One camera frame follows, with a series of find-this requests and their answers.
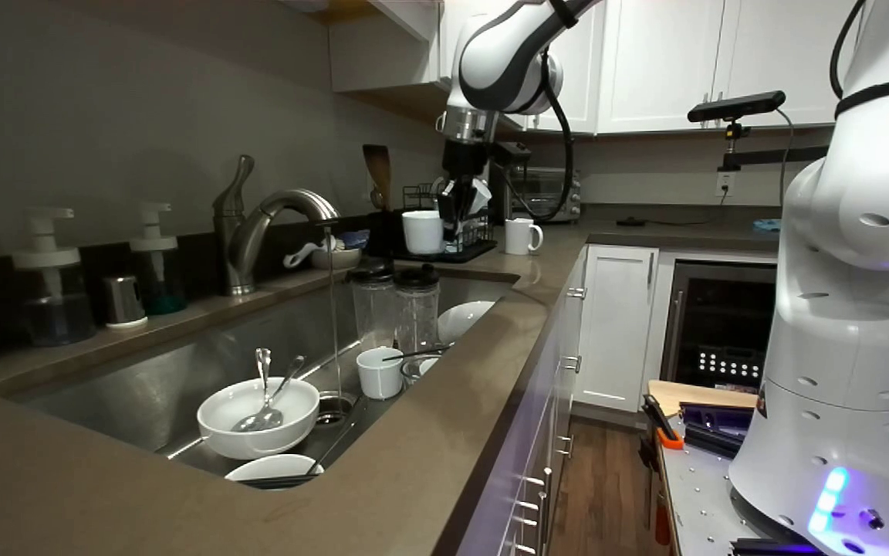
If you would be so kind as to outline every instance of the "sink basin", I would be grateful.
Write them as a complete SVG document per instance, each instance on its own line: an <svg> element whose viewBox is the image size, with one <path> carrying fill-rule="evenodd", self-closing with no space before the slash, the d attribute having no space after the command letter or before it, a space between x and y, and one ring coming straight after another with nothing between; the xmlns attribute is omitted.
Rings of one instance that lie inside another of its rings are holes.
<svg viewBox="0 0 889 556"><path fill-rule="evenodd" d="M505 290L509 280L500 277L443 275L443 311L468 299L500 299ZM394 402L360 397L356 357L373 344L356 333L352 295L343 280L319 284L319 290L280 299L238 324L204 331L191 344L142 363L11 398L167 460L225 477L241 460L202 447L194 410L210 394L256 378L256 347L271 348L271 374L294 364L297 378L320 390L319 427L294 451L325 456L325 466L335 466Z"/></svg>

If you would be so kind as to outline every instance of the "white cup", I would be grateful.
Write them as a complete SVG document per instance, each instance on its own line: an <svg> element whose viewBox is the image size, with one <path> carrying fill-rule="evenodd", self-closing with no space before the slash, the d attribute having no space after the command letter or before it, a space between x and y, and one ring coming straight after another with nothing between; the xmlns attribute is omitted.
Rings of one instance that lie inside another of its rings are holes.
<svg viewBox="0 0 889 556"><path fill-rule="evenodd" d="M392 347L378 347L378 348L366 348L356 359L358 383L368 398L392 398L402 394L406 388L402 359L392 359L392 357L406 357L406 354Z"/></svg>
<svg viewBox="0 0 889 556"><path fill-rule="evenodd" d="M545 229L527 218L505 219L505 255L535 255L545 244Z"/></svg>
<svg viewBox="0 0 889 556"><path fill-rule="evenodd" d="M406 214L406 240L410 255L443 255L444 224L438 211L408 211Z"/></svg>

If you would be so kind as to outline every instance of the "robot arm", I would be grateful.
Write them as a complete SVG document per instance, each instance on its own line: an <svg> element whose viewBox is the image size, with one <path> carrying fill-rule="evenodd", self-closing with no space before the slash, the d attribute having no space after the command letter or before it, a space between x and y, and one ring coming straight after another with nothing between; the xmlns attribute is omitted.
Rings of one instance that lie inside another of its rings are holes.
<svg viewBox="0 0 889 556"><path fill-rule="evenodd" d="M545 51L594 3L516 0L467 26L449 110L438 120L444 137L438 211L449 224L467 219L489 200L485 176L500 114L546 111L550 99L545 89L563 89L563 75Z"/></svg>
<svg viewBox="0 0 889 556"><path fill-rule="evenodd" d="M784 197L763 410L729 466L823 552L889 552L889 0L867 7L828 158Z"/></svg>

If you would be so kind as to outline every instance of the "upper cabinet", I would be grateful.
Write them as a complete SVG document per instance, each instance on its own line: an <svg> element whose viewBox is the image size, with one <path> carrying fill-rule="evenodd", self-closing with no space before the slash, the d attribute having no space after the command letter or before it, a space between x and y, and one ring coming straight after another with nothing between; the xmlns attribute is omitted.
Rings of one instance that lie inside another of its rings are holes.
<svg viewBox="0 0 889 556"><path fill-rule="evenodd" d="M598 131L693 131L710 99L722 0L615 0L605 20Z"/></svg>
<svg viewBox="0 0 889 556"><path fill-rule="evenodd" d="M386 16L335 22L329 38L338 93L436 85L443 78L438 41L419 41Z"/></svg>
<svg viewBox="0 0 889 556"><path fill-rule="evenodd" d="M602 29L607 0L589 7L574 29L550 43L550 57L563 69L558 104L572 123L572 133L598 131L598 86L602 86ZM522 131L563 131L555 111L518 119Z"/></svg>
<svg viewBox="0 0 889 556"><path fill-rule="evenodd" d="M416 41L436 41L443 0L371 0L386 20L402 26Z"/></svg>
<svg viewBox="0 0 889 556"><path fill-rule="evenodd" d="M438 111L467 29L509 3L373 0L379 13L331 26L335 89L436 89L429 104ZM784 114L795 123L832 123L837 99L828 65L850 9L853 0L598 0L550 48L565 69L558 101L572 131L589 137L716 128L688 123L688 111L765 89L788 93ZM526 133L558 131L552 111L516 123ZM779 114L745 123L784 128Z"/></svg>
<svg viewBox="0 0 889 556"><path fill-rule="evenodd" d="M828 62L850 9L853 0L615 0L598 131L698 131L693 104L765 89L788 93L795 123L832 123Z"/></svg>
<svg viewBox="0 0 889 556"><path fill-rule="evenodd" d="M832 123L832 53L853 0L725 0L713 97L784 89L795 123ZM750 123L784 123L779 114Z"/></svg>

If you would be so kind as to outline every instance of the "cabinet door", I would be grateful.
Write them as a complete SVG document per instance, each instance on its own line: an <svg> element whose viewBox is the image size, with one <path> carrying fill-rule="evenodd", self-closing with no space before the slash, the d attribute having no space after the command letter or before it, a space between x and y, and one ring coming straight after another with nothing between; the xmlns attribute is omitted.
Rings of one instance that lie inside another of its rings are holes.
<svg viewBox="0 0 889 556"><path fill-rule="evenodd" d="M552 470L552 482L563 477L563 460L572 451L568 416L572 416L572 394L580 372L580 310L585 310L585 275L587 255L580 255L572 267L568 284L558 304L558 374L555 374L555 397L550 408L550 432L546 432L546 466Z"/></svg>
<svg viewBox="0 0 889 556"><path fill-rule="evenodd" d="M443 0L371 0L386 20L416 41L431 41L443 20Z"/></svg>
<svg viewBox="0 0 889 556"><path fill-rule="evenodd" d="M436 85L443 69L436 41L416 41L382 16L329 29L335 93Z"/></svg>
<svg viewBox="0 0 889 556"><path fill-rule="evenodd" d="M837 97L828 69L850 9L853 0L725 0L716 97L784 89L784 114L795 123L832 123ZM758 114L745 123L780 128L784 120Z"/></svg>
<svg viewBox="0 0 889 556"><path fill-rule="evenodd" d="M444 0L438 26L443 78L454 78L454 58L468 32L505 13L516 0Z"/></svg>
<svg viewBox="0 0 889 556"><path fill-rule="evenodd" d="M596 133L598 128L598 80L605 51L605 3L589 7L574 29L550 43L550 57L563 69L558 101L572 123L572 133ZM558 133L555 111L526 119L526 131Z"/></svg>
<svg viewBox="0 0 889 556"><path fill-rule="evenodd" d="M531 445L527 466L518 477L518 493L512 497L505 552L546 552L552 532L552 495L555 480L546 466L546 429L540 427Z"/></svg>
<svg viewBox="0 0 889 556"><path fill-rule="evenodd" d="M574 402L640 410L658 251L589 246Z"/></svg>
<svg viewBox="0 0 889 556"><path fill-rule="evenodd" d="M460 556L478 556L478 552L500 552L509 543L522 543L527 535L531 548L540 542L540 513L535 525L526 525L518 502L535 502L537 484L535 482L537 470L535 456L537 451L546 454L546 414L550 414L550 398L552 398L552 381L555 381L555 333L545 338L540 357L531 368L527 390L518 402L518 410L509 423L509 432L503 440L503 447L491 466L489 484L477 505L477 513L468 518L467 537L460 543Z"/></svg>
<svg viewBox="0 0 889 556"><path fill-rule="evenodd" d="M713 89L722 0L615 0L605 16L602 133L698 131Z"/></svg>

